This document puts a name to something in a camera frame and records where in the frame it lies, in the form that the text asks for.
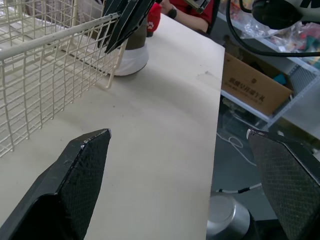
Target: white cable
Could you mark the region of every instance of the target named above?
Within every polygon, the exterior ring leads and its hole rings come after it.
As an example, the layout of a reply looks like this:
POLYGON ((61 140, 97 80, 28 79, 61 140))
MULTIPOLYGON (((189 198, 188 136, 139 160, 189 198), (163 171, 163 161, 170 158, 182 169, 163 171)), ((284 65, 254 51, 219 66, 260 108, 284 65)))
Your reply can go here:
POLYGON ((242 142, 241 142, 238 138, 236 138, 235 136, 231 136, 231 137, 229 137, 228 139, 226 139, 226 138, 222 137, 219 133, 216 133, 216 135, 217 135, 219 138, 221 138, 223 141, 226 141, 226 142, 230 143, 230 144, 235 148, 235 150, 237 150, 238 153, 241 154, 241 156, 244 158, 244 160, 246 160, 249 164, 251 164, 251 165, 253 165, 253 166, 255 166, 255 167, 257 166, 255 163, 253 163, 252 161, 250 161, 250 160, 239 150, 239 149, 242 149, 242 148, 244 147, 244 145, 242 144, 242 142), (232 141, 231 141, 232 139, 238 141, 239 144, 236 144, 236 143, 232 142, 232 141))
POLYGON ((250 191, 252 189, 260 188, 261 186, 262 186, 262 184, 258 183, 256 185, 253 185, 253 186, 250 186, 250 187, 245 187, 245 188, 240 189, 240 190, 229 191, 229 190, 219 189, 216 192, 217 193, 225 193, 225 194, 242 194, 242 193, 250 191))
MULTIPOLYGON (((250 161, 250 160, 239 150, 239 149, 242 149, 242 148, 244 147, 244 145, 242 144, 242 142, 241 142, 238 138, 236 138, 235 136, 231 136, 231 137, 229 137, 228 139, 226 139, 226 138, 222 137, 219 133, 216 133, 216 135, 217 135, 221 140, 230 143, 230 144, 235 148, 235 150, 237 150, 238 153, 240 153, 241 156, 242 156, 249 164, 251 164, 251 165, 253 165, 253 166, 255 166, 255 167, 257 166, 255 163, 253 163, 252 161, 250 161), (232 142, 232 139, 238 141, 239 144, 236 144, 236 143, 232 142)), ((250 187, 245 187, 245 188, 240 189, 240 190, 230 191, 230 190, 219 189, 219 190, 217 190, 216 192, 217 192, 217 193, 218 193, 218 192, 219 192, 219 193, 225 193, 225 194, 242 194, 242 193, 247 192, 247 191, 250 191, 250 190, 252 190, 252 189, 259 188, 259 187, 261 187, 261 186, 262 186, 262 184, 261 184, 261 183, 258 183, 258 184, 256 184, 256 185, 253 185, 253 186, 250 186, 250 187)))

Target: wristwatch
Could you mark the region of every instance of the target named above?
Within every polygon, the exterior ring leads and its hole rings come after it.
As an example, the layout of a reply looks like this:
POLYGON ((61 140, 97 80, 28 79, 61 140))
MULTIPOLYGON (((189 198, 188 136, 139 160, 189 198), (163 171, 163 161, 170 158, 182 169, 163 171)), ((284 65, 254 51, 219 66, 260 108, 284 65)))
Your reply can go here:
POLYGON ((167 16, 171 19, 175 19, 177 16, 177 8, 175 6, 173 6, 172 9, 170 11, 168 11, 167 16))

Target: red shirt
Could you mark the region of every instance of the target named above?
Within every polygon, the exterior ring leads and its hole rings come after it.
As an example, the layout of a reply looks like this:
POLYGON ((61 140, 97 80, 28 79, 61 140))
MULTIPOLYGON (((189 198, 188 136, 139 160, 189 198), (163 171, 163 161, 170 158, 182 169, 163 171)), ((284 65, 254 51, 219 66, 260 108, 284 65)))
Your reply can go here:
POLYGON ((184 12, 185 14, 188 14, 188 15, 191 15, 191 16, 202 18, 202 19, 206 20, 209 25, 211 24, 212 9, 214 7, 214 0, 210 0, 208 5, 204 9, 203 13, 201 13, 201 14, 197 13, 196 10, 194 10, 184 0, 170 0, 170 3, 173 4, 181 12, 184 12))

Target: floor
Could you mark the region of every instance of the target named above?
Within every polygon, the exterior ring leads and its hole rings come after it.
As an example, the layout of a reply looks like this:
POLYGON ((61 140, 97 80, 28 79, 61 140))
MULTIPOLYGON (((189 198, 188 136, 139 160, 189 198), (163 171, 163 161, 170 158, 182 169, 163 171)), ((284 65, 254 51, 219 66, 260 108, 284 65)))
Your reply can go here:
MULTIPOLYGON (((236 136, 240 139, 243 144, 241 152, 251 162, 254 162, 245 134, 248 128, 242 123, 235 123, 235 121, 235 119, 230 119, 226 107, 221 103, 217 132, 223 138, 228 139, 231 136, 236 136)), ((211 191, 215 192, 218 189, 240 190, 258 183, 260 183, 260 178, 256 167, 246 162, 230 143, 217 137, 211 191)), ((255 220, 277 218, 262 188, 233 196, 251 212, 255 220)))

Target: cardboard box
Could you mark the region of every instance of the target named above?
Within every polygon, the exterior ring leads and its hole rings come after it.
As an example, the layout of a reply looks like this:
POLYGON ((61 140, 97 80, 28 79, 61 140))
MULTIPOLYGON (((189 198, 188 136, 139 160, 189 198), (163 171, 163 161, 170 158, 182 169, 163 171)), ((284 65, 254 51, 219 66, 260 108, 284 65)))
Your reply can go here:
POLYGON ((242 61, 226 52, 221 88, 268 116, 292 94, 289 88, 272 79, 278 74, 282 72, 248 52, 243 53, 242 61))

